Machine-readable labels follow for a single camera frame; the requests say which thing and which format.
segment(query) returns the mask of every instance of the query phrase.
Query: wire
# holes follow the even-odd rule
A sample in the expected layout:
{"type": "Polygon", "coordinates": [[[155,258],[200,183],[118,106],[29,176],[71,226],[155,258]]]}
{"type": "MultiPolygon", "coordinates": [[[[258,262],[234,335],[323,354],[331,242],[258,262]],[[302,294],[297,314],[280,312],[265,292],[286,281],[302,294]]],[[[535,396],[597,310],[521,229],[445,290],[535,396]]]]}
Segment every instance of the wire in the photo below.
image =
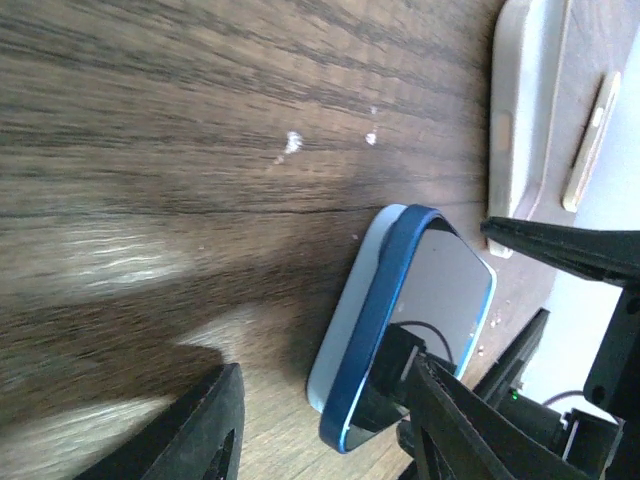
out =
{"type": "Polygon", "coordinates": [[[419,322],[417,320],[407,320],[406,322],[394,323],[394,325],[397,325],[399,327],[424,327],[431,330],[433,333],[435,333],[438,336],[438,338],[442,342],[444,349],[447,351],[447,357],[449,357],[449,362],[454,365],[456,364],[456,362],[453,360],[453,353],[451,353],[451,347],[449,346],[449,342],[447,342],[447,339],[444,338],[444,335],[442,334],[442,332],[438,330],[436,327],[434,327],[433,325],[431,325],[430,323],[419,322]]]}
{"type": "Polygon", "coordinates": [[[584,397],[584,393],[582,390],[569,390],[567,392],[562,392],[557,395],[554,395],[549,400],[542,402],[543,407],[549,407],[560,400],[564,400],[565,398],[571,397],[584,397]]]}

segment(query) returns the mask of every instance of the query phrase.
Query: wood grain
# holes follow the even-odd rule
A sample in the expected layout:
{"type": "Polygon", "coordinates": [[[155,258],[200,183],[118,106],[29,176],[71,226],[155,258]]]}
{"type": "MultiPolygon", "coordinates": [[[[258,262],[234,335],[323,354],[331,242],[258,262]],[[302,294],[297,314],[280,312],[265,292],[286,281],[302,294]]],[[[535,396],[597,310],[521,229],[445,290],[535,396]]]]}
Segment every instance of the wood grain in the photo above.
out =
{"type": "MultiPolygon", "coordinates": [[[[304,385],[379,208],[441,208],[484,249],[501,5],[2,2],[0,478],[69,477],[223,361],[245,378],[241,478],[396,478],[393,432],[333,453],[304,385]]],[[[571,222],[561,184],[638,10],[574,2],[536,219],[571,222]]],[[[501,322],[470,383],[553,277],[489,261],[501,322]]]]}

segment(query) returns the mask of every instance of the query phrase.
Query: screw hole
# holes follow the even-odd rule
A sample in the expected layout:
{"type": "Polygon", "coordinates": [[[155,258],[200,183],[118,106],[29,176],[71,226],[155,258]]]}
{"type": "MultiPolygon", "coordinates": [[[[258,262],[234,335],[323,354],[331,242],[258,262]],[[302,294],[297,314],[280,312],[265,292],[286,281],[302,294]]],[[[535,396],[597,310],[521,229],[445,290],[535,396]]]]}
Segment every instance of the screw hole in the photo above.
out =
{"type": "Polygon", "coordinates": [[[635,315],[638,312],[640,312],[640,298],[635,297],[627,303],[627,313],[629,315],[635,315]]]}
{"type": "Polygon", "coordinates": [[[600,405],[606,396],[607,392],[602,385],[597,385],[593,387],[593,390],[591,390],[591,401],[595,405],[600,405]]]}

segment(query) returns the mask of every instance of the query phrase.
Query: wooden table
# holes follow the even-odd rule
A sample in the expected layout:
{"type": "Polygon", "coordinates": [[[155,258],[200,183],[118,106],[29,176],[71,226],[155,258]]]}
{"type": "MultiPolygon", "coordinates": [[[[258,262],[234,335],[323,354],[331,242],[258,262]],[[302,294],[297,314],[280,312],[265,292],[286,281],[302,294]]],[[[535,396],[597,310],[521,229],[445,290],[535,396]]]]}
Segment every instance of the wooden table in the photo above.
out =
{"type": "MultiPolygon", "coordinates": [[[[78,472],[237,361],[241,478],[396,478],[392,431],[320,442],[305,380],[389,203],[442,209],[498,271],[470,384],[545,300],[553,272],[478,231],[502,3],[2,2],[0,477],[78,472]]],[[[572,221],[561,184],[639,18],[575,0],[536,219],[572,221]]]]}

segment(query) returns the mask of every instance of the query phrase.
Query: white wall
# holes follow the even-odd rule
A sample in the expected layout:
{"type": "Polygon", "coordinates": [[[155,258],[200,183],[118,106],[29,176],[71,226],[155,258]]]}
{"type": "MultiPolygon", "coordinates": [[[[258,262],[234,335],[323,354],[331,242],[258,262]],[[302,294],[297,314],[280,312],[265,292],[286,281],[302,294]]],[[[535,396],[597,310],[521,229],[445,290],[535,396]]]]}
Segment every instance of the white wall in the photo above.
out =
{"type": "MultiPolygon", "coordinates": [[[[640,230],[640,35],[636,36],[622,89],[600,158],[575,226],[640,230]]],[[[620,289],[561,272],[545,308],[551,311],[538,353],[523,375],[523,394],[542,402],[582,390],[618,300],[620,289]]],[[[558,402],[560,412],[598,409],[583,398],[558,402]]]]}

